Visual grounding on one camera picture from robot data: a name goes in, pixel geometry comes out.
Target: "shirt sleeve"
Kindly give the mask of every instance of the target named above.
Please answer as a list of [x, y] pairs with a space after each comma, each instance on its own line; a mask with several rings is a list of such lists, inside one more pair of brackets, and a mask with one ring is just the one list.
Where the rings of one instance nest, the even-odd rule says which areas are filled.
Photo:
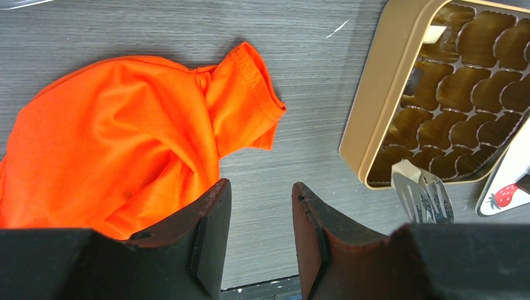
[[286, 107], [258, 52], [247, 42], [212, 72], [205, 93], [219, 158], [244, 147], [272, 149]]

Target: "strawberry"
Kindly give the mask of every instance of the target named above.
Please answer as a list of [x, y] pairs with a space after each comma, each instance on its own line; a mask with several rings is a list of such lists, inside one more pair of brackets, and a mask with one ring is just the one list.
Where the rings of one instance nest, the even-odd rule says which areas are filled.
[[509, 184], [498, 192], [491, 194], [489, 202], [491, 203], [491, 209], [505, 208], [512, 202], [513, 194], [519, 189], [517, 184]]

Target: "transparent plastic object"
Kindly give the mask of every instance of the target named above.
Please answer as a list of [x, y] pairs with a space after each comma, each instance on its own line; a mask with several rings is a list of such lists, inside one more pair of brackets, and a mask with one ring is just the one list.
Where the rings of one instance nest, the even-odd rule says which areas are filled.
[[453, 206], [444, 184], [423, 169], [418, 183], [399, 173], [392, 175], [401, 204], [413, 224], [452, 224]]
[[23, 8], [24, 6], [45, 3], [53, 0], [0, 0], [0, 11]]

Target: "wood grain surface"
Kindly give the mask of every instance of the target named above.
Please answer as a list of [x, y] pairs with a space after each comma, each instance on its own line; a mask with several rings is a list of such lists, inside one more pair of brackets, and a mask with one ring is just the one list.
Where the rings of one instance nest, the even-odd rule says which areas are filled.
[[[291, 217], [297, 181], [384, 234], [407, 221], [394, 191], [368, 190], [338, 156], [385, 2], [57, 0], [0, 11], [0, 155], [18, 111], [67, 73], [128, 54], [160, 55], [188, 67], [216, 64], [249, 41], [267, 62], [288, 112], [271, 152], [243, 149], [221, 162], [233, 188], [222, 286], [297, 274]], [[524, 0], [503, 3], [530, 8]], [[530, 206], [476, 216], [482, 185], [448, 187], [457, 222], [527, 222]]]

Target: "orange fabric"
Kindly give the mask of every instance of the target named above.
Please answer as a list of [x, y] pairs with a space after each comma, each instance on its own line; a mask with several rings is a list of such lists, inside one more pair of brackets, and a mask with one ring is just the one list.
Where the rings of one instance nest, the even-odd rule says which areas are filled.
[[20, 112], [0, 163], [0, 227], [127, 239], [198, 198], [224, 156], [271, 149], [285, 111], [246, 42], [195, 70], [154, 56], [85, 67]]

